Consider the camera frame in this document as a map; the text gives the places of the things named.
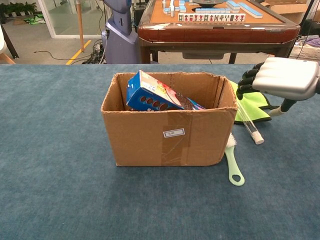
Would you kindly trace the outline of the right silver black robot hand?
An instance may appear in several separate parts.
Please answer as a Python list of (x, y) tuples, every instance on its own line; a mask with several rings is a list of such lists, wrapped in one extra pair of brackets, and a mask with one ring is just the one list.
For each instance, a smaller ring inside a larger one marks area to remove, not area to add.
[(269, 112), (281, 116), (298, 101), (320, 93), (320, 64), (316, 61), (268, 57), (247, 70), (238, 82), (236, 96), (260, 92), (283, 98), (282, 104)]

